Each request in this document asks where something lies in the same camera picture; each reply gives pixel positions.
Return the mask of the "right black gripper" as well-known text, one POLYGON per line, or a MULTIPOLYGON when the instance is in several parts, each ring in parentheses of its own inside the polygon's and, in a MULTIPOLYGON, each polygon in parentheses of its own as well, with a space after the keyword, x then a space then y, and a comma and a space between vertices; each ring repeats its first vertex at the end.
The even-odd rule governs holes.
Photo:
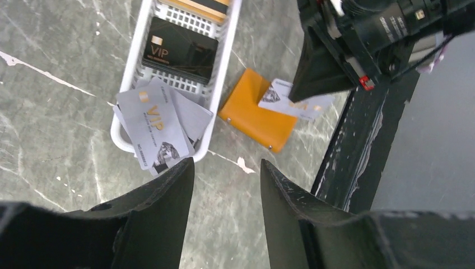
POLYGON ((297 103, 318 95, 390 85, 390 76, 379 67, 377 52, 370 51, 356 25, 393 3, 298 1, 304 45, 290 100, 297 103))

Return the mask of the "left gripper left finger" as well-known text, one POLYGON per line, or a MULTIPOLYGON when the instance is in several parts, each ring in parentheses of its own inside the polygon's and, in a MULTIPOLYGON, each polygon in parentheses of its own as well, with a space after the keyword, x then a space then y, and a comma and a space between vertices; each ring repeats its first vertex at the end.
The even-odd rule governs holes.
POLYGON ((2 268, 178 268, 193 195, 186 158, 88 211, 1 202, 2 268))

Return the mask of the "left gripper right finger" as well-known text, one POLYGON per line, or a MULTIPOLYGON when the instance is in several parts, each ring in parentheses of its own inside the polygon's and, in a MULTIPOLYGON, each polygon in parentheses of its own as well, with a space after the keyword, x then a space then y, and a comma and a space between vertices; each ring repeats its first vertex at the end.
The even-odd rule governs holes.
POLYGON ((272 268, 473 268, 474 213, 351 214, 313 196, 271 162, 260 165, 272 268))

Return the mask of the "silver VIP card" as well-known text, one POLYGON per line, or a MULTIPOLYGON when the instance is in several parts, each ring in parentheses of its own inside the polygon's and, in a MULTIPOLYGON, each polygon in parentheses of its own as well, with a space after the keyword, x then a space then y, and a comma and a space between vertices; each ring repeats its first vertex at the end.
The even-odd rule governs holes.
POLYGON ((320 117, 335 100, 335 97, 329 94, 313 96, 294 103, 289 99, 291 89, 292 83, 275 78, 264 93, 258 106, 303 120, 315 120, 320 117))

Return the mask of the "white plastic basket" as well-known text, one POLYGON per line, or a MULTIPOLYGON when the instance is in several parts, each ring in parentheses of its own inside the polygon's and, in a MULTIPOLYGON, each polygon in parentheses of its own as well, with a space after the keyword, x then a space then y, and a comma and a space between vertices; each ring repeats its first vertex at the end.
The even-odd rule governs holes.
POLYGON ((241 4, 241 1, 230 1, 224 23, 219 25, 179 7, 169 6, 164 1, 142 1, 119 91, 132 90, 139 82, 148 82, 154 77, 159 77, 170 86, 199 97, 201 105, 216 116, 229 66, 241 4), (188 28, 218 41, 213 70, 208 84, 203 85, 143 65, 143 54, 154 17, 188 28))

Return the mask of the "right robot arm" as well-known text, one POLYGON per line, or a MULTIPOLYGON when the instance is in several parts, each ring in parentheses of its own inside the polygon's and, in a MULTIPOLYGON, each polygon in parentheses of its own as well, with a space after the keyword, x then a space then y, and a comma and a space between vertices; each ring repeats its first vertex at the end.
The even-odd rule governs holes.
POLYGON ((473 1, 298 1, 304 46, 289 98, 385 88, 474 31, 473 1))

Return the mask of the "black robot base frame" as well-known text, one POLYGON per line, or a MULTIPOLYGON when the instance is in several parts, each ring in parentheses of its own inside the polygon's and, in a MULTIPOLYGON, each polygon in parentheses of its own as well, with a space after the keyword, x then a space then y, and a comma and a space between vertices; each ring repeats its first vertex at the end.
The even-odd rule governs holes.
POLYGON ((347 212, 371 209, 405 106, 420 74, 387 89, 349 94, 311 193, 347 212))

